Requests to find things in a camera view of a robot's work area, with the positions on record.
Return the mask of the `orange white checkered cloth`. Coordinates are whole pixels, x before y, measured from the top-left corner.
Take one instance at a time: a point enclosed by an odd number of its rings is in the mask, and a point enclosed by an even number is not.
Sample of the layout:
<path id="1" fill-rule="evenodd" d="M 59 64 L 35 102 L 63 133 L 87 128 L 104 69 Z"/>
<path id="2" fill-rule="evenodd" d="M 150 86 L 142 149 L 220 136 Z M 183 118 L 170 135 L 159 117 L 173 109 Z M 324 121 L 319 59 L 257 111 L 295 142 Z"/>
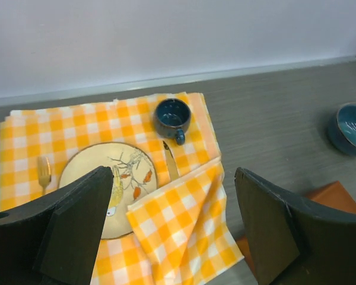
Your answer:
<path id="1" fill-rule="evenodd" d="M 154 128 L 167 98 L 13 110 L 0 124 L 0 211 L 108 166 L 114 186 L 92 284 L 205 284 L 238 263 L 204 96 L 173 95 L 191 111 L 181 146 Z"/>

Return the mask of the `small dark blue cup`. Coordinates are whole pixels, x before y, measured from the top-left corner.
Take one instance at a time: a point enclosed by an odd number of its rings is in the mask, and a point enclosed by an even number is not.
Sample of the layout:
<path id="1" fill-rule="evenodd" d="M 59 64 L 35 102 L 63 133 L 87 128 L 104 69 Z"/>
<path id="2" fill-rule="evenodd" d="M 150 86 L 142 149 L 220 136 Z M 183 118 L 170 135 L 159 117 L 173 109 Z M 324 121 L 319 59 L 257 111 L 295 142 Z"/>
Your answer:
<path id="1" fill-rule="evenodd" d="M 169 98 L 159 102 L 153 114 L 153 124 L 158 135 L 174 139 L 177 145 L 185 143 L 191 111 L 182 100 Z"/>

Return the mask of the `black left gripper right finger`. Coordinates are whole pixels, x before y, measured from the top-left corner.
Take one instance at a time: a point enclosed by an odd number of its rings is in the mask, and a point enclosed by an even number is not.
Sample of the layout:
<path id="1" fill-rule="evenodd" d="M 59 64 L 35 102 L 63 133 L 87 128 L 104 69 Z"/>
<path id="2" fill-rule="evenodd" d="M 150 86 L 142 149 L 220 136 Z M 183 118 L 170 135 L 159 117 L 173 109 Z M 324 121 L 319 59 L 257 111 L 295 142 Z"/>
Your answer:
<path id="1" fill-rule="evenodd" d="M 234 182 L 259 284 L 356 284 L 356 214 L 241 167 Z"/>

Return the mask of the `gold knife on cloth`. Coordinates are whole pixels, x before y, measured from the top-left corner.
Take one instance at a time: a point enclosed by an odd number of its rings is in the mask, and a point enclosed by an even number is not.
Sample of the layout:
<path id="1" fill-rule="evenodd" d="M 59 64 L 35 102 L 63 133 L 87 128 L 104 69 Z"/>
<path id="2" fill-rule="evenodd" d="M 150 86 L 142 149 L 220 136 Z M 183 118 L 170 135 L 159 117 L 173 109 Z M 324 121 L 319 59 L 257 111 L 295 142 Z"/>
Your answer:
<path id="1" fill-rule="evenodd" d="M 179 178 L 179 173 L 178 173 L 178 169 L 176 166 L 176 162 L 175 162 L 174 157 L 171 153 L 170 147 L 167 145 L 167 143 L 165 141 L 163 141 L 163 147 L 164 147 L 164 151 L 165 151 L 167 168 L 169 171 L 170 180 L 174 181 Z"/>

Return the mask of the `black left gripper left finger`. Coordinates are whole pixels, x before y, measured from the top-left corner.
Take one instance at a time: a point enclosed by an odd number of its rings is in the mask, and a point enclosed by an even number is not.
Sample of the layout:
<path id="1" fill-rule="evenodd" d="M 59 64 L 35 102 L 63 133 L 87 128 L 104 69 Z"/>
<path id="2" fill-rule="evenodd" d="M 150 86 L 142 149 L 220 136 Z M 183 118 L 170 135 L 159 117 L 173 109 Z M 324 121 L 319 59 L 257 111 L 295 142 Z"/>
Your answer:
<path id="1" fill-rule="evenodd" d="M 0 212 L 0 284 L 89 284 L 112 193 L 99 166 L 72 183 Z"/>

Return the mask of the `beige floral ceramic plate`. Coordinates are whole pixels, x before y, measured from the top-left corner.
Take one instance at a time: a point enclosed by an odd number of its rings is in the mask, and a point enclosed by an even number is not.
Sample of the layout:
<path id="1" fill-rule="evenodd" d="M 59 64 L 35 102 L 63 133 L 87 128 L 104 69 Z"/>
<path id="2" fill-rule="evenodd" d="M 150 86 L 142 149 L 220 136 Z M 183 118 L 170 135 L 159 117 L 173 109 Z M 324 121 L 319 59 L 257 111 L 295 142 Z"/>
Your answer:
<path id="1" fill-rule="evenodd" d="M 132 232 L 128 206 L 154 192 L 158 186 L 152 160 L 141 149 L 122 142 L 99 143 L 74 155 L 64 167 L 58 187 L 66 186 L 91 170 L 110 167 L 113 187 L 102 239 L 117 239 Z"/>

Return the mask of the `blue ceramic bowl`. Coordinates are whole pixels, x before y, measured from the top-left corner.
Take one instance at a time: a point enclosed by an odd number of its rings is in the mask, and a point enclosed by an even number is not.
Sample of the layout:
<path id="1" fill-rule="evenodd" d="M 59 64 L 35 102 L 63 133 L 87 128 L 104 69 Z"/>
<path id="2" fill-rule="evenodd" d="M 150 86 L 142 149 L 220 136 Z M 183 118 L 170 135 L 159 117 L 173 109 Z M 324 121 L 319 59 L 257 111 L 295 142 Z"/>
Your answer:
<path id="1" fill-rule="evenodd" d="M 336 149 L 356 157 L 356 103 L 342 105 L 331 116 L 327 134 Z"/>

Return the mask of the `brown jewelry box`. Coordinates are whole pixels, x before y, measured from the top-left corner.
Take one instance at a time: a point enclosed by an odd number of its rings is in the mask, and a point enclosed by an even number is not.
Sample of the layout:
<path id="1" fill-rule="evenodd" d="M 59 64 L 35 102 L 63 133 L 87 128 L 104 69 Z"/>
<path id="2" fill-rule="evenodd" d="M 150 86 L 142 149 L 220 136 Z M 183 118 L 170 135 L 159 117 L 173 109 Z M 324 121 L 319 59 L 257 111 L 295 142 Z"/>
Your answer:
<path id="1" fill-rule="evenodd" d="M 308 191 L 303 196 L 327 207 L 356 214 L 355 200 L 339 181 L 334 181 L 323 187 Z M 237 239 L 236 243 L 244 255 L 248 267 L 256 277 L 255 265 L 252 260 L 246 235 Z"/>

